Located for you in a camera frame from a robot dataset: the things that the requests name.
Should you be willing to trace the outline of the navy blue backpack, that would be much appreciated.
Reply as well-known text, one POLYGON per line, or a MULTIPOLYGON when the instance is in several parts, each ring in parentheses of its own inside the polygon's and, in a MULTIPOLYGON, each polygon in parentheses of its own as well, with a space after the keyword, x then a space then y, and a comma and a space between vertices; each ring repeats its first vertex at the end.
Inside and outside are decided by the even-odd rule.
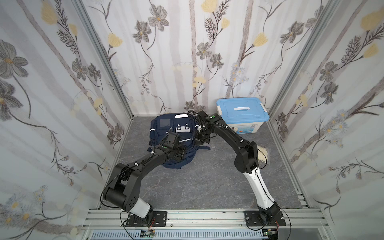
POLYGON ((157 116, 151 121, 148 152, 153 152, 158 145, 172 150, 163 166, 168 169, 181 169, 194 159, 198 150, 211 149, 196 143, 198 126, 187 114, 157 116))

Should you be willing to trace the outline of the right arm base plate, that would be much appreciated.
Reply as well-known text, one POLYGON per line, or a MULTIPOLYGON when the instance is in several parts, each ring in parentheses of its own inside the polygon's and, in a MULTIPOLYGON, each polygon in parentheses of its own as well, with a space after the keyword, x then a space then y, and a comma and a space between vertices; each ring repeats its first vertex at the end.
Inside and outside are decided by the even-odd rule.
POLYGON ((244 211, 244 216, 248 227, 285 227, 287 225, 281 211, 272 214, 262 213, 260 211, 244 211))

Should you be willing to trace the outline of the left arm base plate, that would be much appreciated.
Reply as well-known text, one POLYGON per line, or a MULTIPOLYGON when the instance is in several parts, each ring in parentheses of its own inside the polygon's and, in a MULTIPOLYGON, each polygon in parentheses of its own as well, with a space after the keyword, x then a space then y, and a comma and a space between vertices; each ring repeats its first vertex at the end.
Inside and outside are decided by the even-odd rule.
POLYGON ((145 218, 129 213, 128 218, 123 222, 125 227, 165 227, 168 220, 167 211, 152 211, 145 218))

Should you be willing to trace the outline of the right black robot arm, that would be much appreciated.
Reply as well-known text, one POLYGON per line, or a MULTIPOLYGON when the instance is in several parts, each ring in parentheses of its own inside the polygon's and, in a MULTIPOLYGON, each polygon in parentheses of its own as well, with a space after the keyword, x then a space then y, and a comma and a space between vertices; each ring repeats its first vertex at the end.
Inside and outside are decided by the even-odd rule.
POLYGON ((238 135, 219 115, 208 116, 204 111, 192 113, 199 124, 195 135, 199 143, 209 143, 211 134, 220 136, 236 153, 234 165, 248 180, 257 200, 259 218, 264 226, 285 226, 285 218, 278 203, 269 193, 261 176, 258 145, 238 135))

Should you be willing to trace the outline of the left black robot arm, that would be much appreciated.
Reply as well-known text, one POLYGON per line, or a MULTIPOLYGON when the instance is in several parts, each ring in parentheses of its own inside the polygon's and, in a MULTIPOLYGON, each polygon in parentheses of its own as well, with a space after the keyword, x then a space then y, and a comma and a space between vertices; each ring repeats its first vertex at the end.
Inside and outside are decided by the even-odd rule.
POLYGON ((102 192, 102 200, 140 218, 146 218, 152 206, 140 198, 143 178, 168 160, 182 159, 185 151, 183 144, 172 148, 157 145, 151 153, 134 163, 117 164, 113 169, 112 179, 102 192))

